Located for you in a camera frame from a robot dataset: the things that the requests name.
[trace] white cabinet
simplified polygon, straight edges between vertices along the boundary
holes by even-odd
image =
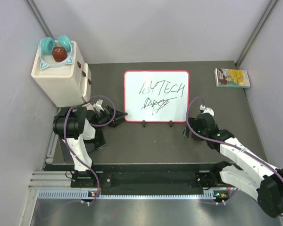
[[[72,44],[74,51],[72,64],[40,70],[40,47],[33,64],[33,79],[57,107],[80,105],[90,99],[91,72],[76,42],[72,41]],[[43,57],[46,62],[55,63],[52,55]]]

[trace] red frame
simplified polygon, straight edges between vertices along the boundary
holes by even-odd
[[[189,106],[189,96],[190,96],[190,73],[186,70],[129,70],[129,71],[126,71],[124,73],[124,110],[126,112],[126,73],[127,72],[187,72],[188,73],[188,101],[187,101],[187,107]],[[125,120],[127,122],[142,122],[142,121],[129,121],[126,119],[125,117]],[[169,121],[146,121],[146,122],[169,122]],[[176,123],[184,123],[186,122],[186,120],[184,121],[173,121],[173,122],[176,122]]]

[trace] white wall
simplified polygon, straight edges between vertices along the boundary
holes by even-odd
[[[279,1],[240,66],[247,69],[247,90],[271,163],[283,167],[283,0]]]
[[[88,63],[237,60],[269,0],[34,0]]]
[[[20,219],[56,110],[30,77],[43,36],[25,1],[0,1],[0,226]]]

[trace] book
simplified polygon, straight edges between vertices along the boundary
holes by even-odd
[[[216,68],[215,80],[218,87],[250,87],[250,80],[246,70]]]

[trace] cat ear headphones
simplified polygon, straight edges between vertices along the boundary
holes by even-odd
[[[65,65],[71,65],[73,64],[73,57],[74,57],[74,51],[73,51],[73,44],[68,37],[68,35],[60,35],[58,36],[58,41],[61,44],[62,47],[65,48],[66,52],[69,52],[67,55],[68,57],[59,63],[49,63],[44,60],[44,55],[51,55],[53,48],[56,46],[56,42],[52,37],[45,37],[40,41],[39,44],[39,58],[41,60],[40,62],[40,70],[43,70],[48,67],[63,67]]]
[[[58,41],[66,50],[69,52],[71,49],[71,40],[68,35],[60,35],[58,36]],[[56,43],[52,37],[45,37],[40,42],[41,50],[44,54],[50,55],[52,53],[53,48],[56,46]]]

